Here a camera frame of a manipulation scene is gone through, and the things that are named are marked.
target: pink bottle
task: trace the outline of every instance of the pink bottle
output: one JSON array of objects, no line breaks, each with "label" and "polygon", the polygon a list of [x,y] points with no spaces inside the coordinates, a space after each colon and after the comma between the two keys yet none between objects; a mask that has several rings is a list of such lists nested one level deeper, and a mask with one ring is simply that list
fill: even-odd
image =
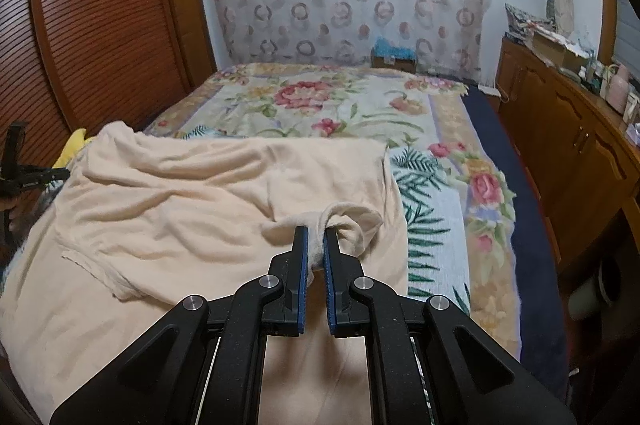
[{"label": "pink bottle", "polygon": [[607,92],[607,103],[620,114],[624,114],[628,95],[629,70],[620,64],[618,72],[611,78],[611,84]]}]

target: bed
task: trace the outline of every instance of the bed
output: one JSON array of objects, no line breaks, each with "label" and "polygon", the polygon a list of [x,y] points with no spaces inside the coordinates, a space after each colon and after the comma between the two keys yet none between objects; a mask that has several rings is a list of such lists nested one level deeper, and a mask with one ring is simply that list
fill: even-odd
[{"label": "bed", "polygon": [[[508,136],[476,88],[388,69],[249,64],[215,74],[145,132],[383,141],[405,205],[409,296],[446,293],[564,399],[566,342],[542,216]],[[412,183],[414,166],[434,170],[427,185],[434,203],[440,199],[438,181],[454,186],[462,245],[449,244],[456,232],[442,226],[453,217],[423,217],[435,226],[425,237],[424,225],[418,225],[412,241],[412,223],[424,201],[415,189],[427,193]],[[438,207],[443,214],[446,202]],[[440,261],[444,254],[437,251],[447,247],[468,253],[468,262],[460,255]],[[424,263],[412,261],[426,255],[433,258],[429,275]]]}]

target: wooden cabinet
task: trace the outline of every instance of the wooden cabinet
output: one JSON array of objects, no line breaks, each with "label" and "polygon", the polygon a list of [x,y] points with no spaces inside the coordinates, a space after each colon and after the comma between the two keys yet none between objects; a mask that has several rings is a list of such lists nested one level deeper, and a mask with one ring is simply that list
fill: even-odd
[{"label": "wooden cabinet", "polygon": [[497,87],[500,118],[538,188],[562,271],[634,201],[640,152],[601,98],[508,40]]}]

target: floral bedspread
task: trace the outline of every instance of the floral bedspread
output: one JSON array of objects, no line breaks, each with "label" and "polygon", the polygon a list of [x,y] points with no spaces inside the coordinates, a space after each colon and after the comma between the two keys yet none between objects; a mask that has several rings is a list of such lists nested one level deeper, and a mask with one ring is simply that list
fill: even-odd
[{"label": "floral bedspread", "polygon": [[[457,303],[518,358],[520,300],[511,248],[514,194],[484,153],[463,105],[464,94],[465,85],[392,69],[248,64],[213,75],[145,132],[173,137],[207,130],[229,136],[369,137],[392,150],[408,148],[424,159],[436,158],[447,182],[461,191],[470,283]],[[405,205],[408,223],[418,217],[415,209]],[[424,212],[419,217],[429,219]],[[423,288],[426,296],[428,287]],[[419,295],[415,287],[413,294]]]}]

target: beige garment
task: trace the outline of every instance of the beige garment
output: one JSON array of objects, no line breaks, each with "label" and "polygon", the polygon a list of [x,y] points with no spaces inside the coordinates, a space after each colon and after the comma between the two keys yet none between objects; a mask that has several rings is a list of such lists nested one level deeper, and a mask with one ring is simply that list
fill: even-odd
[{"label": "beige garment", "polygon": [[[366,274],[406,292],[406,225],[383,144],[105,127],[0,297],[0,340],[40,418],[183,297],[235,292],[290,249],[296,223],[322,217],[342,251],[365,249]],[[329,336],[316,278],[305,334],[268,340],[262,424],[370,423],[364,342]]]}]

